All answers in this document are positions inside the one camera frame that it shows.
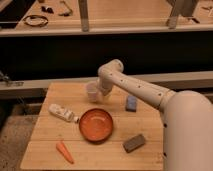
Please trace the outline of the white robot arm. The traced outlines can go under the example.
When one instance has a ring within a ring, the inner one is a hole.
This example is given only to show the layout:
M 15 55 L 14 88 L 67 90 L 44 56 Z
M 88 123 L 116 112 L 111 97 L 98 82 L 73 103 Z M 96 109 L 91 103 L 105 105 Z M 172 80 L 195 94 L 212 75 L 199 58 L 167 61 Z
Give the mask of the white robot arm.
M 114 59 L 98 69 L 98 86 L 106 96 L 114 85 L 161 113 L 164 171 L 213 171 L 213 103 L 201 93 L 175 92 L 123 74 Z

